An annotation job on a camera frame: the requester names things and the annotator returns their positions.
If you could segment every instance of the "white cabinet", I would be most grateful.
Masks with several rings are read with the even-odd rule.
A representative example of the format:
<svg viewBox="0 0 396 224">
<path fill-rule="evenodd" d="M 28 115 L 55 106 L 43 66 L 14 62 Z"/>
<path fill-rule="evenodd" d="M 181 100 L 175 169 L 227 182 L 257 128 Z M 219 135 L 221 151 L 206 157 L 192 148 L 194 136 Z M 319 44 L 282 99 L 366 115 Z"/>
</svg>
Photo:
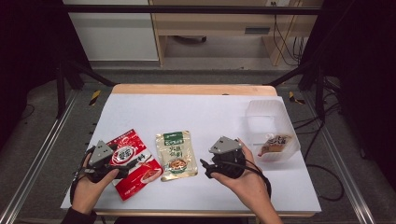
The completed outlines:
<svg viewBox="0 0 396 224">
<path fill-rule="evenodd" d="M 148 5 L 147 0 L 64 0 L 81 5 Z M 158 61 L 150 14 L 69 13 L 91 62 Z"/>
</svg>

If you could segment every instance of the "hand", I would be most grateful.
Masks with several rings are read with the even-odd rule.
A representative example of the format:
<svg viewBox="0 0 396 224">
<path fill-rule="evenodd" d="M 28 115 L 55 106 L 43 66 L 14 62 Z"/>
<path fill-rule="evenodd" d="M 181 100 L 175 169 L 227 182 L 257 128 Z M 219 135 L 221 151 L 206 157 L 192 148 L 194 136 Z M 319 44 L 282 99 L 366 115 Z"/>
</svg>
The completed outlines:
<svg viewBox="0 0 396 224">
<path fill-rule="evenodd" d="M 83 167 L 87 167 L 90 154 L 84 161 Z M 81 177 L 76 186 L 72 208 L 82 214 L 89 215 L 95 207 L 105 187 L 116 178 L 118 169 L 110 171 L 98 183 L 92 183 L 87 176 Z"/>
<path fill-rule="evenodd" d="M 251 151 L 240 139 L 239 143 L 242 145 L 245 159 L 254 163 Z M 250 162 L 247 162 L 247 166 L 257 170 Z M 232 190 L 239 200 L 259 218 L 261 223 L 282 223 L 271 204 L 265 183 L 259 175 L 245 170 L 237 179 L 219 173 L 212 173 L 211 176 Z"/>
</svg>

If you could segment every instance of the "red snack bag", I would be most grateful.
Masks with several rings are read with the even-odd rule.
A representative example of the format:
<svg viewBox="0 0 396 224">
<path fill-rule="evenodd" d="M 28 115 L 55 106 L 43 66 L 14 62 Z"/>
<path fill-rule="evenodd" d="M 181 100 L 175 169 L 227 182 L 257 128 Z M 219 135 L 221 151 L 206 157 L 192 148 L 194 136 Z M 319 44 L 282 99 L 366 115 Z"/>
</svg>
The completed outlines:
<svg viewBox="0 0 396 224">
<path fill-rule="evenodd" d="M 124 201 L 163 173 L 163 168 L 151 155 L 134 129 L 107 144 L 109 146 L 118 145 L 110 164 L 130 167 L 126 178 L 113 181 L 116 190 Z"/>
</svg>

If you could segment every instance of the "plastic package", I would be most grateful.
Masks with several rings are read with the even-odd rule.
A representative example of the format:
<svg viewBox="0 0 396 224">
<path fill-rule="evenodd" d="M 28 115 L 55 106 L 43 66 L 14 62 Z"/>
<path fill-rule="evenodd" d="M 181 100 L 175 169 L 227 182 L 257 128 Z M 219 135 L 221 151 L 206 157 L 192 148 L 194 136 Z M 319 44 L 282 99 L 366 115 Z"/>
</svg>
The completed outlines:
<svg viewBox="0 0 396 224">
<path fill-rule="evenodd" d="M 126 178 L 113 180 L 117 192 L 124 201 L 163 173 L 161 165 L 154 159 L 134 130 L 124 133 L 107 144 L 118 145 L 110 164 L 127 165 L 133 160 L 138 160 L 138 163 L 130 169 Z"/>
<path fill-rule="evenodd" d="M 163 166 L 161 181 L 198 174 L 189 131 L 157 134 L 156 146 Z"/>
</svg>

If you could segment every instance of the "person's right hand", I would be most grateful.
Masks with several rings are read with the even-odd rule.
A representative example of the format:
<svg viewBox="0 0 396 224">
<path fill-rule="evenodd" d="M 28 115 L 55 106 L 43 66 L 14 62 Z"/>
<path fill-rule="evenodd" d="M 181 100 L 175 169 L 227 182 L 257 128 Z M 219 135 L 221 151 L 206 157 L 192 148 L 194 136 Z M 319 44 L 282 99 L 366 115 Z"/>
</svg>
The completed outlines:
<svg viewBox="0 0 396 224">
<path fill-rule="evenodd" d="M 251 151 L 241 140 L 239 140 L 239 143 L 242 145 L 245 159 L 254 163 Z M 247 166 L 252 169 L 257 169 L 250 164 L 250 162 L 247 162 Z M 262 223 L 282 223 L 275 208 L 271 204 L 265 183 L 259 175 L 245 170 L 245 172 L 236 179 L 219 173 L 212 173 L 211 176 L 217 179 L 222 185 L 232 190 L 236 196 L 238 196 L 239 200 L 241 200 Z"/>
</svg>

